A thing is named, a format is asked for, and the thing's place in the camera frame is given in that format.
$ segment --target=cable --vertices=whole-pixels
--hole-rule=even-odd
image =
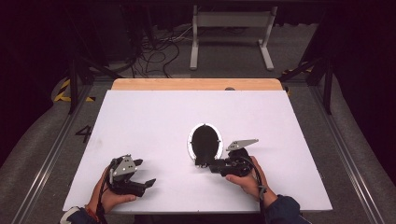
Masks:
[[[136,64],[134,64],[134,69],[136,69],[136,71],[139,73],[140,76],[142,76],[142,77],[148,77],[148,76],[145,74],[145,72],[143,71],[143,66],[142,66],[142,64],[140,63],[140,61],[137,60],[137,62],[138,62],[138,64],[140,65],[140,68],[141,68],[142,72],[140,72],[140,71],[136,68]]]
[[[152,62],[150,59],[151,59],[151,57],[154,56],[155,54],[160,54],[160,55],[162,55],[162,56],[163,56],[163,59],[162,59],[162,60],[159,60],[159,61],[157,61],[157,62]],[[165,55],[164,53],[162,53],[162,52],[154,52],[154,53],[151,54],[151,55],[148,57],[148,59],[145,61],[145,62],[147,62],[147,63],[146,63],[146,70],[145,70],[145,72],[146,72],[146,73],[150,73],[150,72],[162,72],[161,70],[150,70],[150,71],[149,71],[149,63],[161,63],[161,62],[164,62],[165,59],[166,59],[166,55]]]
[[[257,184],[259,186],[260,213],[262,214],[262,218],[265,220],[264,199],[263,199],[264,196],[263,196],[263,194],[266,192],[266,188],[265,188],[265,186],[262,185],[262,177],[260,175],[260,172],[257,169],[257,167],[254,165],[254,163],[251,160],[249,160],[248,158],[238,157],[238,159],[242,159],[243,161],[246,161],[247,163],[249,163],[253,167],[254,172],[256,173],[256,180],[257,180]]]
[[[96,215],[99,217],[99,220],[101,221],[102,224],[107,224],[107,220],[105,218],[105,208],[102,206],[102,196],[103,193],[107,190],[103,190],[105,183],[108,179],[108,173],[110,171],[110,168],[114,165],[114,160],[111,161],[111,163],[107,166],[106,172],[105,172],[105,178],[102,180],[102,185],[99,190],[99,198],[98,198],[98,204],[96,205]]]
[[[190,26],[189,29],[185,30],[185,31],[184,31],[181,35],[179,35],[178,37],[171,38],[172,42],[175,42],[175,40],[178,40],[178,39],[180,39],[180,38],[188,39],[188,38],[184,38],[184,37],[182,37],[182,36],[183,36],[184,34],[186,34],[191,28],[192,28],[192,26]]]
[[[176,49],[177,49],[177,55],[176,55],[173,59],[171,59],[169,62],[167,62],[167,63],[165,63],[165,64],[163,65],[163,72],[165,73],[165,75],[166,75],[167,77],[171,77],[171,76],[170,76],[169,74],[166,73],[165,67],[166,67],[169,63],[171,63],[172,61],[174,61],[174,60],[177,58],[178,54],[180,53],[180,49],[178,48],[177,44],[175,44],[174,42],[171,42],[171,43],[176,47]]]

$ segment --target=metal stand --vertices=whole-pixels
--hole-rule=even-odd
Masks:
[[[267,49],[268,39],[274,24],[277,7],[266,12],[198,12],[194,6],[192,16],[192,49],[190,70],[198,68],[198,27],[261,27],[265,28],[265,37],[259,39],[262,57],[269,71],[274,70]]]

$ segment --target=wrist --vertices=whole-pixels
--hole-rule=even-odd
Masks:
[[[95,220],[96,222],[100,221],[99,217],[96,215],[96,206],[95,205],[93,205],[91,203],[85,204],[85,211],[93,220]]]
[[[276,201],[277,195],[274,194],[274,192],[271,189],[267,189],[267,192],[263,194],[263,203],[264,203],[264,208],[266,209],[268,206],[270,206],[274,201]]]

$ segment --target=black cable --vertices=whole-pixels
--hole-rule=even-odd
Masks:
[[[174,36],[174,32],[172,33],[171,37],[168,37],[162,41],[163,44],[159,48],[157,48],[157,50],[164,50],[167,49],[169,46],[171,46],[172,41],[170,40],[173,38],[173,36]]]
[[[152,51],[155,50],[155,47],[152,46],[148,40],[142,41],[141,47],[142,47],[142,54],[151,53]]]
[[[134,78],[134,68],[131,66],[132,78]]]
[[[148,76],[143,72],[143,66],[142,66],[142,64],[140,63],[139,60],[137,60],[137,63],[140,65],[140,68],[142,69],[142,72],[140,72],[140,71],[136,68],[136,64],[134,64],[134,69],[139,73],[139,75],[140,75],[141,77],[148,77]]]
[[[147,52],[147,53],[150,53],[150,52],[152,52],[152,51],[154,51],[154,50],[163,50],[163,49],[166,49],[166,47],[165,47],[165,48],[163,47],[163,46],[166,44],[166,40],[167,40],[167,39],[165,39],[165,41],[162,40],[162,39],[158,39],[157,36],[155,35],[155,36],[154,36],[154,43],[157,43],[157,45],[158,45],[158,43],[162,43],[162,44],[161,44],[159,47],[158,47],[157,45],[152,46],[152,48],[150,49],[150,51]],[[150,45],[150,43],[149,43],[148,40],[146,41],[146,43],[145,43],[144,45],[143,45],[143,43],[142,43],[142,47],[144,48],[146,45]]]
[[[262,214],[262,218],[264,219],[263,223],[265,223],[265,210],[264,210],[264,199],[263,199],[264,196],[263,196],[263,194],[266,192],[266,188],[265,188],[266,186],[262,185],[262,177],[260,175],[260,172],[250,159],[245,158],[245,157],[238,157],[237,159],[242,159],[243,161],[246,161],[247,163],[249,163],[253,167],[254,172],[256,173],[256,181],[259,186],[260,213]]]
[[[110,171],[110,168],[113,166],[113,164],[114,164],[114,160],[111,161],[111,163],[106,168],[105,178],[102,180],[102,185],[99,190],[98,204],[96,205],[96,215],[99,217],[99,220],[101,221],[102,224],[107,224],[107,220],[105,218],[105,208],[102,206],[102,196],[107,189],[103,190],[103,188],[108,179],[108,173]]]
[[[163,65],[163,73],[164,73],[167,77],[171,77],[171,76],[170,76],[169,74],[166,73],[166,70],[165,70],[166,66],[167,66],[169,63],[171,63],[172,61],[174,61],[174,60],[177,58],[178,54],[180,53],[180,50],[179,50],[179,48],[178,48],[178,45],[175,44],[174,42],[171,42],[171,43],[176,47],[176,49],[177,49],[177,54],[176,54],[176,56],[175,56],[173,59],[171,59],[169,62],[167,62],[167,63],[165,63],[165,64]]]
[[[161,60],[159,60],[159,61],[152,61],[151,58],[154,55],[157,55],[157,54],[162,55],[163,58]],[[162,63],[162,62],[164,62],[166,60],[166,55],[163,52],[154,52],[148,57],[148,59],[146,59],[144,56],[142,58],[143,58],[142,60],[146,62],[146,69],[145,69],[145,73],[146,74],[147,73],[151,73],[151,72],[162,72],[161,70],[156,70],[156,69],[149,70],[149,63]]]

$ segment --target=dark floor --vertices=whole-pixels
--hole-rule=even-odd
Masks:
[[[268,72],[257,46],[257,35],[261,32],[247,29],[241,34],[234,34],[221,29],[208,30],[200,37],[198,70],[191,71],[191,42],[178,42],[177,58],[166,66],[172,77],[280,77],[286,69],[294,68],[301,59],[304,49],[315,32],[315,25],[299,25],[275,27],[268,44],[275,71]],[[174,45],[163,50],[166,60],[177,55]],[[152,60],[160,60],[158,53]],[[163,63],[150,63],[150,70],[162,70]],[[121,73],[131,77],[131,70]],[[164,77],[162,72],[147,72],[149,77]],[[324,186],[329,194],[333,210],[330,212],[304,213],[312,223],[394,223],[396,220],[396,188],[376,160],[373,151],[364,139],[359,127],[345,103],[342,93],[333,81],[332,115],[322,112],[316,92],[321,92],[321,84],[316,88],[307,87],[303,82],[305,75],[297,76],[293,81],[284,83],[290,88],[290,102],[300,122],[306,142],[311,150],[318,170],[323,176]],[[56,223],[62,214],[64,200],[69,186],[79,165],[86,143],[84,136],[76,135],[87,125],[93,127],[96,116],[103,102],[106,90],[111,88],[108,77],[98,76],[91,87],[85,87],[87,96],[94,96],[94,102],[83,102],[74,115],[70,129],[64,139],[58,134],[63,131],[64,123],[69,119],[67,102],[55,102],[21,138],[7,161],[0,169],[0,219],[1,223],[11,223],[13,218],[21,222],[15,223]],[[364,185],[356,185],[354,174],[350,172],[350,164],[343,159],[339,139],[334,137],[334,129],[329,120],[336,124],[336,132],[342,136],[347,152],[356,164],[359,179]],[[47,169],[44,177],[37,175],[45,164],[46,158],[54,149],[54,143],[63,140],[59,145],[59,154],[54,159],[54,166]],[[35,179],[43,180],[33,195],[29,209],[19,211],[26,195]],[[361,197],[359,187],[366,187],[370,197]],[[380,214],[371,218],[370,209],[364,201],[373,201]],[[109,223],[134,223],[134,216],[107,215]],[[136,223],[247,223],[245,216],[136,216]]]

